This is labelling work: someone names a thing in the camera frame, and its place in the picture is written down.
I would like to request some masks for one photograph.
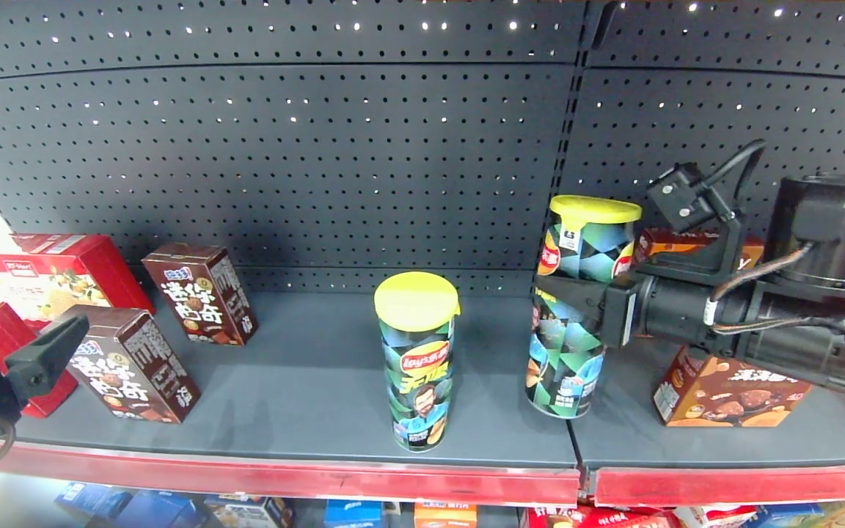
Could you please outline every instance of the gray shelf surface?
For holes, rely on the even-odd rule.
[[[456,393],[442,444],[396,444],[383,351],[368,294],[256,293],[261,327],[246,347],[188,341],[168,307],[156,320],[202,391],[181,425],[115,418],[79,387],[20,441],[114,450],[309,461],[574,468],[567,424],[523,395],[530,301],[463,297]]]
[[[324,526],[325,506],[328,501],[318,499],[296,499],[296,526]],[[403,502],[402,513],[389,518],[389,528],[412,528],[413,504]],[[516,528],[517,508],[478,507],[478,526],[482,528]]]
[[[814,387],[777,428],[667,428],[651,395],[677,345],[638,338],[606,356],[596,399],[570,427],[591,469],[845,465],[845,395]]]

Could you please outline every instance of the robotic arm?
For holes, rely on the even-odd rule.
[[[845,391],[845,176],[781,180],[762,262],[735,273],[739,194],[764,147],[753,141],[708,176],[675,165],[648,187],[674,230],[718,220],[714,243],[655,254],[608,284],[537,275],[536,287],[583,311],[607,347],[650,334]],[[745,160],[727,193],[718,184]]]

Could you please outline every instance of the red snack box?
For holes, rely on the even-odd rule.
[[[755,507],[681,507],[673,513],[683,528],[738,528],[755,515]]]
[[[638,264],[647,260],[652,254],[691,251],[714,243],[719,233],[713,231],[697,231],[694,233],[674,233],[667,228],[649,227],[637,237],[634,245],[632,263]],[[761,238],[749,235],[742,245],[742,258],[739,260],[739,270],[747,270],[758,263],[764,253],[765,243]]]
[[[60,320],[77,314],[90,319],[90,330],[67,370],[115,417],[165,423],[187,417],[201,391],[148,311],[78,304]]]
[[[773,428],[811,384],[734,359],[681,348],[654,393],[668,427]]]
[[[142,262],[191,341],[243,345],[256,331],[225,248],[169,243]]]
[[[520,528],[680,528],[664,512],[636,513],[605,507],[525,508]]]
[[[9,304],[0,303],[0,371],[5,374],[6,357],[34,340],[36,335],[24,324]],[[66,371],[60,375],[53,390],[46,395],[31,398],[21,411],[26,417],[44,418],[54,412],[77,388],[77,381]]]
[[[74,304],[155,313],[120,251],[104,235],[14,234],[0,254],[0,294],[34,330]]]

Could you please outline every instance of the red shelf edge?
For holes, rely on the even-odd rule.
[[[845,500],[845,466],[764,469],[600,468],[598,505],[757,505]]]
[[[348,461],[165,455],[16,442],[1,472],[195,494],[295,498],[470,502],[477,505],[576,504],[576,469],[504,469]]]

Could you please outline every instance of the blue box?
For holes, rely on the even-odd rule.
[[[127,507],[132,494],[124,489],[111,488],[108,485],[70,482],[64,491],[54,499],[58,505],[82,524],[98,519],[113,521]]]
[[[755,517],[744,528],[787,528],[808,518],[822,517],[824,511],[815,502],[798,505],[759,505]]]
[[[383,502],[328,501],[325,528],[385,528]]]
[[[208,520],[208,512],[184,495],[171,491],[143,489],[115,519],[116,528],[197,528]]]

